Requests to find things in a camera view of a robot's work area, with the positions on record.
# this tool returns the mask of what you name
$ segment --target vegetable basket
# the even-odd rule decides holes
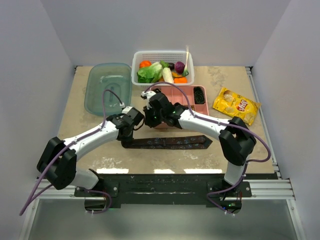
[[[158,50],[158,51],[137,51],[132,60],[132,71],[131,71],[131,80],[134,85],[140,86],[142,88],[147,88],[152,83],[139,83],[137,72],[139,70],[139,65],[142,61],[148,60],[151,63],[160,62],[161,60],[168,63],[183,62],[186,64],[186,51],[173,51],[173,50]],[[189,75],[186,76],[187,83],[179,83],[177,86],[188,86],[192,85],[195,81],[195,71],[194,63],[192,61],[191,53],[189,52],[187,69]],[[159,84],[157,86],[167,86],[167,84]]]

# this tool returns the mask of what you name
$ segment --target pink plastic tray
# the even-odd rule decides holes
[[[204,93],[204,99],[205,102],[204,104],[195,104],[195,97],[194,97],[194,88],[195,87],[200,87]],[[208,110],[208,104],[207,104],[207,93],[206,89],[203,86],[199,85],[192,85],[192,86],[179,86],[187,95],[191,107],[198,113],[204,114],[204,115],[209,115],[209,110]],[[172,86],[154,86],[152,89],[160,89],[161,92],[166,95],[166,97],[169,99],[169,101],[172,104],[175,103],[180,103],[182,105],[187,106],[187,100],[185,99],[184,95],[175,87]],[[166,123],[161,123],[157,127],[157,129],[167,129],[171,128],[168,126]]]

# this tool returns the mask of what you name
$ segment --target potato chip bag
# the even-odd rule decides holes
[[[254,122],[260,106],[261,103],[251,101],[226,87],[222,87],[213,102],[214,109],[230,117],[239,117],[249,126]]]

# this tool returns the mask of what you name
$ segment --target white radish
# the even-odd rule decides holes
[[[172,77],[172,73],[171,73],[171,70],[170,68],[168,67],[165,67],[163,70],[162,70],[162,77],[163,77],[163,80],[167,83],[174,83],[174,78]]]

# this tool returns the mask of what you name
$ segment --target black metal plate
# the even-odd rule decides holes
[[[207,190],[208,193],[210,192],[215,192],[215,191],[219,191],[219,189],[216,189],[216,186],[220,186],[221,185],[221,181],[219,180],[215,180],[215,181],[210,181],[207,184]],[[238,192],[242,192],[242,197],[243,198],[250,198],[252,197],[252,193],[251,193],[251,187],[249,182],[247,181],[243,181],[236,189],[236,191],[228,191],[225,193],[226,197],[229,198],[236,198],[238,196]],[[219,195],[215,195],[215,197],[219,196],[222,197],[224,195],[224,193],[221,193]]]
[[[107,192],[112,196],[112,208],[122,204],[155,205],[205,205],[214,207],[207,199],[210,186],[221,183],[224,174],[101,174],[107,184]],[[251,197],[248,182],[239,188],[242,197]],[[90,197],[91,194],[75,191],[76,197]],[[213,197],[220,202],[220,196]]]
[[[118,189],[119,189],[119,183],[116,181],[107,181],[104,180],[104,185],[105,185],[105,191],[112,197],[117,197],[118,196]],[[86,192],[83,189],[80,188],[80,190],[75,189],[74,191],[74,196],[75,197],[101,197],[101,194],[99,193],[92,193],[92,192]]]

